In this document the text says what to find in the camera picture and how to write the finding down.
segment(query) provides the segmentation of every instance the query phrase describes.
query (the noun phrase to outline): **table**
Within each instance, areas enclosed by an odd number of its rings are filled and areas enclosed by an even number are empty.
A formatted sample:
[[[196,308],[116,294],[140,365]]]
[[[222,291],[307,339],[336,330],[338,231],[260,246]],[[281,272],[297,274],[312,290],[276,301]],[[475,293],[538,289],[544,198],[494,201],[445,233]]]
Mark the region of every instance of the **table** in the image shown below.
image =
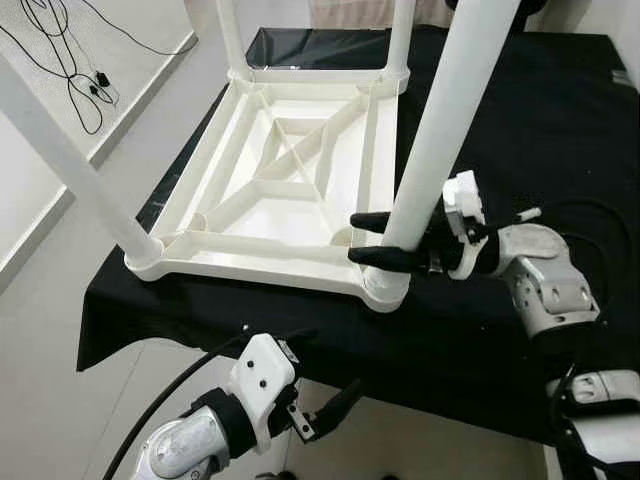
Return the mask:
[[[445,30],[423,26],[412,38],[412,77],[399,98],[396,188],[445,37]],[[261,29],[247,58],[254,66],[380,68],[388,40],[389,31]],[[454,168],[475,170],[489,221],[541,201],[589,197],[620,210],[637,243],[639,102],[635,89],[614,81],[619,75],[612,72],[621,70],[605,36],[510,36]],[[216,104],[140,212],[145,228],[153,225]],[[611,336],[603,350],[613,346],[614,366],[640,370],[636,269],[615,281],[636,257],[623,255],[619,230],[601,212],[577,208],[549,221],[606,246],[609,288],[617,295],[607,307]],[[606,275],[592,246],[569,243],[602,303]],[[245,323],[273,334],[317,328],[297,352],[305,378],[344,386],[361,377],[368,396],[552,442],[544,366],[506,286],[486,278],[414,276],[402,307],[383,315],[356,298],[295,288],[179,274],[144,283],[115,248],[86,291],[78,370],[149,337],[212,349]]]

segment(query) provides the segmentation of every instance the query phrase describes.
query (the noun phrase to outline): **black cloth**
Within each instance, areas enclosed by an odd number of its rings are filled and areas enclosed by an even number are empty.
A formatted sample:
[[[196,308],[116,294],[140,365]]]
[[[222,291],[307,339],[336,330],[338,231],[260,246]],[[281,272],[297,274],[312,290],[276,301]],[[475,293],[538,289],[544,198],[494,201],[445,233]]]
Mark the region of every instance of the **black cloth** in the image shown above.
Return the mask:
[[[445,36],[422,27],[411,41],[411,80],[399,98],[396,187]],[[255,66],[378,68],[388,40],[388,31],[261,29],[248,60]],[[613,81],[612,71],[623,69],[604,36],[526,33],[507,40],[455,165],[455,172],[476,172],[489,221],[533,203],[589,197],[619,209],[637,242],[638,94]],[[140,212],[145,228],[214,109]],[[604,246],[609,287],[617,293],[606,308],[610,345],[621,365],[639,370],[637,269],[616,281],[625,265],[635,266],[619,229],[586,208],[549,220]],[[574,263],[603,303],[603,265],[590,244],[570,243]],[[317,328],[317,337],[297,351],[306,378],[344,386],[361,377],[371,397],[551,441],[543,366],[506,286],[486,278],[414,276],[402,306],[382,315],[356,298],[295,288],[178,274],[145,283],[126,269],[116,248],[85,295],[78,369],[148,337],[212,349],[245,323],[274,334]]]

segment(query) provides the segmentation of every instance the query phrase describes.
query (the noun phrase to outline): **black tablecloth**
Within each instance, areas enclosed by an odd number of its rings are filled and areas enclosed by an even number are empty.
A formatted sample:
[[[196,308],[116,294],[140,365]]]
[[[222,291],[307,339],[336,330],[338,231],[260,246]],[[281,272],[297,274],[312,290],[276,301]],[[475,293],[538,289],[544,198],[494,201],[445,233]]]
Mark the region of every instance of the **black tablecloth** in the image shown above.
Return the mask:
[[[445,36],[421,27],[412,38],[412,76],[399,100],[396,185]],[[256,66],[382,67],[388,37],[388,31],[263,29],[248,59]],[[589,197],[619,209],[636,242],[638,94],[613,81],[612,72],[619,70],[623,66],[604,36],[527,33],[508,39],[455,166],[475,170],[489,220],[540,201]],[[141,211],[147,229],[214,108]],[[591,245],[570,242],[574,263],[601,303],[609,278],[617,294],[606,310],[610,345],[620,365],[638,370],[637,272],[633,268],[629,279],[617,281],[625,264],[635,266],[624,254],[619,229],[606,215],[583,208],[549,221],[606,246],[608,274]],[[124,267],[116,248],[86,292],[78,369],[148,337],[211,349],[244,323],[256,332],[318,328],[298,352],[306,378],[343,386],[360,376],[371,397],[550,439],[541,363],[506,287],[484,278],[417,276],[402,307],[380,315],[356,298],[294,288],[177,274],[144,283]]]

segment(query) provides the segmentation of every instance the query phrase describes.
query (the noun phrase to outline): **floor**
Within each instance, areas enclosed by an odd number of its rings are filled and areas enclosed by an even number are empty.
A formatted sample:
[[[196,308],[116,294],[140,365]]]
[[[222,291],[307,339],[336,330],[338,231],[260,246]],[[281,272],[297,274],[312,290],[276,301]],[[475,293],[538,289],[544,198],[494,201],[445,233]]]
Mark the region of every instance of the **floor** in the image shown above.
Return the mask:
[[[224,83],[222,52],[215,32],[203,37],[101,168],[131,213]],[[198,78],[208,81],[193,81]],[[82,295],[112,246],[95,219],[74,204],[0,297],[1,479],[101,478],[149,400],[201,354],[154,339],[75,372]],[[231,363],[220,359],[199,372],[149,428],[222,381]],[[311,409],[332,389],[305,382],[302,391],[302,404]],[[286,464],[301,480],[377,480],[385,473],[403,480],[542,479],[541,452],[519,439],[364,399],[323,441],[302,446],[282,435],[268,454],[248,454],[216,478],[248,480]],[[135,453],[116,478],[129,478]]]

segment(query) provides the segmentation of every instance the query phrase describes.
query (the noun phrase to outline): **white plastic leg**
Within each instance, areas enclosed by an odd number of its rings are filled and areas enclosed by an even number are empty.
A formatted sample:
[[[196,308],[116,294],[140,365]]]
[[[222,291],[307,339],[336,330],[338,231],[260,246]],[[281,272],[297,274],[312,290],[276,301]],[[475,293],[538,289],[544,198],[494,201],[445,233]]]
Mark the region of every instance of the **white plastic leg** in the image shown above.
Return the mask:
[[[415,250],[458,157],[520,0],[459,2],[396,195],[383,245]],[[384,301],[404,298],[409,275],[369,268],[366,286]]]
[[[406,90],[409,81],[410,72],[407,66],[407,58],[409,57],[409,44],[411,43],[415,9],[416,0],[395,0],[391,41],[383,76],[400,80],[400,91],[398,93]]]
[[[71,140],[51,118],[22,78],[0,55],[0,110],[22,133],[51,169],[113,235],[128,262],[146,266],[162,254],[162,243],[148,236],[104,187]]]
[[[242,47],[234,0],[218,0],[218,18],[229,62],[229,77],[250,80],[251,68]]]

